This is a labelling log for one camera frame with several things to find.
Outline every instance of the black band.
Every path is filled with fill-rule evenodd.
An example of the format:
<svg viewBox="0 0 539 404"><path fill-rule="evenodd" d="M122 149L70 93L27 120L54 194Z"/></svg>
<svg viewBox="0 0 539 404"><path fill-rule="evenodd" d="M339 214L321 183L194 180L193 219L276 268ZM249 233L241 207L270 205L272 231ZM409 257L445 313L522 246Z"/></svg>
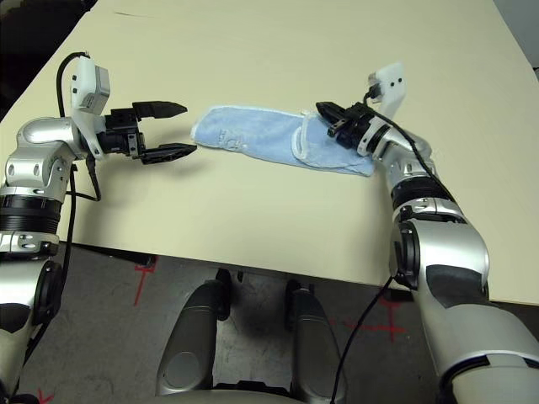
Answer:
<svg viewBox="0 0 539 404"><path fill-rule="evenodd" d="M0 231L38 231L56 234L61 202L37 196L0 197Z"/></svg>
<svg viewBox="0 0 539 404"><path fill-rule="evenodd" d="M431 177L414 177L398 183L391 191L393 209L418 198L442 198L451 200L450 195Z"/></svg>
<svg viewBox="0 0 539 404"><path fill-rule="evenodd" d="M375 132L375 134L371 138L371 141L369 141L369 144L367 145L367 151L369 153L374 153L374 151L376 150L376 147L378 146L378 143L380 143L380 139L386 134L388 130L389 130L389 125L382 125Z"/></svg>

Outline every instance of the floor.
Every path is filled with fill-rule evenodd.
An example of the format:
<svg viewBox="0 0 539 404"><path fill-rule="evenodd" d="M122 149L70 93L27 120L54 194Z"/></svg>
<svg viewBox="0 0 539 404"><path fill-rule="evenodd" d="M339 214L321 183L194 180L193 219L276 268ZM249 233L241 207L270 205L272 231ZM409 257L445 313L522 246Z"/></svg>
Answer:
<svg viewBox="0 0 539 404"><path fill-rule="evenodd" d="M41 404L121 404L153 396L177 316L189 294L217 268L170 257L141 268L74 248L62 308L24 368L19 392L35 394ZM232 313L218 325L214 380L288 387L291 334L283 316L292 275L245 269L241 283L231 271ZM314 284L342 349L377 288L298 279ZM539 336L539 308L508 307ZM358 333L345 372L349 403L434 402L436 378L414 303L384 299L377 304Z"/></svg>

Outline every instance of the towel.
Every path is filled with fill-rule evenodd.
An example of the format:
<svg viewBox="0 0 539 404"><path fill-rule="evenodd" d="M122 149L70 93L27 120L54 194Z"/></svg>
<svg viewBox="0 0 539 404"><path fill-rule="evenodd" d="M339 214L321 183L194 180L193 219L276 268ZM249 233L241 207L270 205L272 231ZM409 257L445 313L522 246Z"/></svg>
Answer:
<svg viewBox="0 0 539 404"><path fill-rule="evenodd" d="M289 114L256 107L211 108L191 130L202 146L240 152L269 162L370 176L374 164L328 135L320 115Z"/></svg>

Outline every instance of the red cross mark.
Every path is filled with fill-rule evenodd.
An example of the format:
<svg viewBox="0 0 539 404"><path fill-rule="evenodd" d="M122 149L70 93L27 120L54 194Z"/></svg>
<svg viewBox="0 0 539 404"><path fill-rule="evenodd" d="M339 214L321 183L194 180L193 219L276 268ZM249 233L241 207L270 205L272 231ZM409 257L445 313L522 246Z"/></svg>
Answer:
<svg viewBox="0 0 539 404"><path fill-rule="evenodd" d="M406 328L404 328L404 327L396 327L395 324L394 324L393 309L399 307L401 304L397 303L395 301L386 300L383 297L380 299L380 304L382 304L382 306L387 307L387 322L389 323L389 325L388 326L383 326L383 325L367 326L367 325L363 325L363 326L360 327L360 330L389 332L390 341L392 343L394 343L396 333L407 332ZM355 323L350 321L350 320L343 321L343 322L337 322L334 318L330 318L329 319L329 324L331 324L332 326L334 326L336 324L340 324L341 326L345 326L345 327L347 327L347 328L349 328L351 330L353 330L355 328Z"/></svg>
<svg viewBox="0 0 539 404"><path fill-rule="evenodd" d="M135 303L133 303L134 306L138 306L138 301L141 299L142 287L144 286L144 280L146 279L146 275L153 274L155 272L156 265L157 265L157 256L155 257L155 259L153 259L153 263L149 267L145 267L143 265L135 266L135 271L141 271L142 274L141 274L141 280L136 290Z"/></svg>
<svg viewBox="0 0 539 404"><path fill-rule="evenodd" d="M54 398L54 394L51 394L48 397L43 397L43 391L41 391L41 389L37 389L37 393L39 396L38 400L40 401L40 404L48 404Z"/></svg>
<svg viewBox="0 0 539 404"><path fill-rule="evenodd" d="M380 299L380 304L387 307L387 322L389 323L389 338L392 343L395 342L395 332L397 327L395 327L395 321L393 319L393 309L396 309L401 304L396 301L389 301L385 297Z"/></svg>

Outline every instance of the black cable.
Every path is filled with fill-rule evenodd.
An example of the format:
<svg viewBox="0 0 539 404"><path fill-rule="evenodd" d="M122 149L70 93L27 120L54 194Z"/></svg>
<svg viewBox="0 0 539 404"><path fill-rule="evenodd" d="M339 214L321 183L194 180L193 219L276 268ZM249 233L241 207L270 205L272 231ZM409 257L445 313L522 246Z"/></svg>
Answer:
<svg viewBox="0 0 539 404"><path fill-rule="evenodd" d="M367 99L371 96L370 92L365 94L365 96L363 97L363 105L365 106L365 108L373 115L377 116L378 118L380 118L381 120L383 120L384 122L388 123L389 125L391 125L393 128L395 128L398 133L400 133L404 139L406 139L408 141L408 143L410 144L410 147L412 147L412 151L414 152L414 155L415 155L415 158L418 159L418 162L419 164L421 165L421 167L427 172L427 174L429 174L429 177L432 178L432 180L440 187L444 190L444 192L447 194L448 198L451 200L451 202L454 202L456 203L456 200L455 198L453 197L453 195L451 194L451 192L449 192L449 189L446 188L446 186L440 181L440 179L438 177L436 177L434 175L434 173L432 172L432 170L429 168L429 166L427 166L427 164L424 162L424 159L423 159L423 156L421 156L421 154L419 153L417 147L415 146L415 140L412 139L412 137L406 133L406 130L404 130L403 128L401 128L399 125L397 125L395 122L393 122L392 120L390 120L388 117L380 114L378 111L375 111L373 108L369 107L369 105L367 104Z"/></svg>
<svg viewBox="0 0 539 404"><path fill-rule="evenodd" d="M75 227L75 212L77 210L77 191L75 190L75 171L77 166L71 165L69 173L69 187L71 189L71 210L69 211L69 226L67 228L66 251L64 252L64 264L61 273L61 287L66 284L69 258L71 257L71 245L73 241L73 229Z"/></svg>
<svg viewBox="0 0 539 404"><path fill-rule="evenodd" d="M77 191L75 190L75 171L76 170L77 170L77 166L75 166L74 164L71 165L71 171L69 173L69 184L71 187L71 210L69 211L69 227L67 228L66 251L64 252L64 264L62 266L62 273L61 273L62 291L63 291L64 285L66 284L67 270L69 269L69 259L71 258L71 246L72 246L72 241L73 241L73 229L75 226L75 211L77 210ZM51 324L51 321L44 322L43 324L41 324L41 327L38 330L38 332L28 342L28 347L26 348L26 353L24 355L25 364L30 358L30 356L32 355L32 353L34 352L35 347L37 347L37 344L43 338L43 335L45 334L45 331L49 327L49 324Z"/></svg>
<svg viewBox="0 0 539 404"><path fill-rule="evenodd" d="M63 72L66 70L67 64L72 61L73 59L76 59L80 56L88 57L88 55L84 52L73 52L69 54L58 67L58 72L56 73L56 97L58 99L58 112L60 113L60 116L63 118L66 116L65 110L64 110L64 104L63 104L63 97L61 95L61 79L63 77ZM81 196L83 198L88 197L89 199L92 199L92 197L84 194L79 194L77 190L75 189L75 171L77 170L77 166L74 164L71 165L71 169L69 172L69 184L71 191L67 192L67 194L71 195L71 210L69 212L69 226L67 228L67 239L66 239L66 251L64 252L64 262L62 266L62 274L61 274L61 288L63 289L66 279L67 279L67 271L69 269L69 260L71 258L71 246L72 246L72 240L73 240L73 229L75 226L75 213L77 210L77 197ZM101 193L97 193L96 195L101 199ZM35 350L35 347L37 347L40 340L43 338L43 335L45 334L45 331L49 327L49 324L51 322L44 322L41 324L40 329L35 334L33 338L31 338L28 342L28 347L26 348L26 353L24 355L24 363L28 361L30 356Z"/></svg>
<svg viewBox="0 0 539 404"><path fill-rule="evenodd" d="M348 342L346 343L346 346L344 347L343 354L340 355L339 366L337 367L337 373L335 374L334 392L331 395L330 404L335 404L335 397L337 396L337 389L339 387L340 375L341 373L343 373L344 360L346 359L346 354L348 353L350 346L352 345L352 341L354 341L355 334L357 334L358 330L361 327L361 324L363 324L363 321L366 319L367 315L372 310L372 307L374 307L378 299L380 299L380 296L382 296L382 294L387 290L392 280L393 280L393 277L390 276L387 282L382 286L382 288L378 290L378 293L376 293L376 296L374 296L374 298L371 300L371 303L369 303L369 305L361 313L360 319L357 321L357 323L355 324L354 330L348 337Z"/></svg>
<svg viewBox="0 0 539 404"><path fill-rule="evenodd" d="M64 74L64 71L66 70L67 64L73 59L77 59L78 57L89 57L89 56L86 52L70 53L69 55L66 56L66 58L63 61L61 61L60 66L58 67L58 72L56 73L56 97L58 98L58 111L60 112L60 116L62 118L66 116L66 112L64 110L64 101L63 101L63 96L62 96L62 91L61 91L61 80L63 78L63 74ZM93 190L95 191L95 197L86 195L86 194L75 194L75 196L92 200L93 202L99 202L101 200L101 192L99 190L98 178L95 173L95 158L93 157L91 152L88 154L88 157L86 158L86 167L88 168L88 174L90 175L90 179L92 180Z"/></svg>
<svg viewBox="0 0 539 404"><path fill-rule="evenodd" d="M95 196L90 196L86 194L81 194L79 192L76 192L75 195L79 198L84 198L91 200L93 202L99 202L101 200L101 190L99 189L99 182L98 182L98 176L95 173L95 157L92 155L92 153L89 153L86 157L86 167L88 169L88 175L90 176L90 179L92 180L93 190L95 191ZM67 195L71 195L72 191L67 191Z"/></svg>
<svg viewBox="0 0 539 404"><path fill-rule="evenodd" d="M81 56L89 57L86 52L73 52L67 55L66 58L61 61L60 66L58 67L58 72L56 73L56 97L58 98L58 111L60 112L61 118L66 116L66 111L64 110L64 99L61 95L61 78L63 77L64 70L66 70L66 66L69 64L69 62Z"/></svg>

